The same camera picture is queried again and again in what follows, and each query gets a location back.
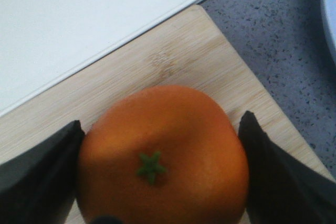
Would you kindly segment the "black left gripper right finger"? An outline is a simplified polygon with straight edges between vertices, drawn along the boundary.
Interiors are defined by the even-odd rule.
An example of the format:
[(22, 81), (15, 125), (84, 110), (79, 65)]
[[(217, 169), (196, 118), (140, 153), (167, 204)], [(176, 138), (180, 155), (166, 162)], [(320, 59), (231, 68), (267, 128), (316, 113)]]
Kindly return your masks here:
[(335, 223), (335, 182), (273, 143), (250, 111), (238, 136), (248, 159), (251, 223)]

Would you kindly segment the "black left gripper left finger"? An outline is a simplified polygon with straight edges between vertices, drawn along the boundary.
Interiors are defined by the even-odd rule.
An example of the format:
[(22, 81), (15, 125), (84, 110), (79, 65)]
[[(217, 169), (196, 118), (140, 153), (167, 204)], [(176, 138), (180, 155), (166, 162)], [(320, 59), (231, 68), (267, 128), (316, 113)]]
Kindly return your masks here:
[(72, 121), (1, 165), (1, 223), (65, 223), (84, 136), (80, 122)]

